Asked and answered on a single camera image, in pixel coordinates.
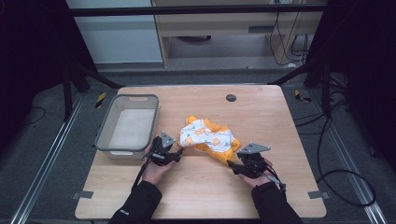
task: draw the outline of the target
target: gray plastic bin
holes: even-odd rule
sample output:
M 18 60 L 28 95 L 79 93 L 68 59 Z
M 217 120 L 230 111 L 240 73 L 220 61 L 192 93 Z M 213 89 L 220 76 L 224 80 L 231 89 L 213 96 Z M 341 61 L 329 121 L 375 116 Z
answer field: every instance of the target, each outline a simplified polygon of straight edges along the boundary
M 137 159 L 154 138 L 159 100 L 153 94 L 113 98 L 96 137 L 96 147 L 113 159 Z

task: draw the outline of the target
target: black sleeve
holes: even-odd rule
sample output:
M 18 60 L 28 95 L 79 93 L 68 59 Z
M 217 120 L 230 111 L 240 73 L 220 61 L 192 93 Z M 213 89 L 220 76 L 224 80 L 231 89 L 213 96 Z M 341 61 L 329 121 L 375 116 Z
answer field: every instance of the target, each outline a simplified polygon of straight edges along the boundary
M 114 213 L 108 223 L 150 223 L 152 214 L 162 197 L 163 195 L 155 185 L 141 181 L 136 188 L 132 189 L 125 204 Z
M 260 223 L 303 223 L 274 182 L 256 186 L 256 188 L 251 191 L 251 197 L 259 212 Z

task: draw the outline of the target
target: black diagonal bar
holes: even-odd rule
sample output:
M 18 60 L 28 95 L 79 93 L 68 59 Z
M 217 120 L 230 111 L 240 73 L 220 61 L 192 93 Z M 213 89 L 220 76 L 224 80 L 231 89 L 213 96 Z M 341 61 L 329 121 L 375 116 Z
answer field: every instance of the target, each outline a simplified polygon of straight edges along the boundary
M 93 16 L 138 16 L 170 14 L 210 14 L 210 13 L 252 13 L 252 12 L 312 12 L 324 11 L 327 4 L 286 4 L 286 5 L 231 5 L 231 6 L 186 6 L 186 7 L 113 7 L 113 8 L 71 8 L 52 10 L 49 13 L 73 17 Z

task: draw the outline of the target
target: crumpled cloth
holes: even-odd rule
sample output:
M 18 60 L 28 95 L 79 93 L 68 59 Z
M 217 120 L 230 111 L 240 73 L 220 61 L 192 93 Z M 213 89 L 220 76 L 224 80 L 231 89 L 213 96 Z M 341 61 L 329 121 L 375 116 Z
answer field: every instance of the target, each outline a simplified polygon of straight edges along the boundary
M 228 165 L 227 161 L 235 162 L 234 152 L 241 146 L 239 140 L 227 126 L 210 122 L 209 119 L 187 118 L 187 126 L 180 131 L 179 144 L 182 147 L 194 146 L 215 159 Z

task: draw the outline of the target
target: wooden table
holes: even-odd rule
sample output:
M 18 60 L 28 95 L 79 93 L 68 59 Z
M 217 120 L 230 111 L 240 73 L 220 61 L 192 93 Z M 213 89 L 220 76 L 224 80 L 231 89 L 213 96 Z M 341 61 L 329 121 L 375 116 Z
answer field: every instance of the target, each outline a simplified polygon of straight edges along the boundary
M 155 86 L 122 88 L 119 93 L 152 93 L 160 99 L 157 134 L 178 140 L 189 115 L 227 125 L 242 147 L 249 142 L 271 147 L 269 159 L 287 184 L 288 202 L 300 217 L 324 217 L 321 198 L 282 90 L 278 86 Z M 234 94 L 235 102 L 226 95 Z M 174 144 L 171 151 L 178 150 Z M 110 159 L 97 151 L 76 217 L 111 218 L 127 199 L 141 161 Z M 251 189 L 226 165 L 204 152 L 185 148 L 179 163 L 158 186 L 163 198 L 153 218 L 256 218 Z

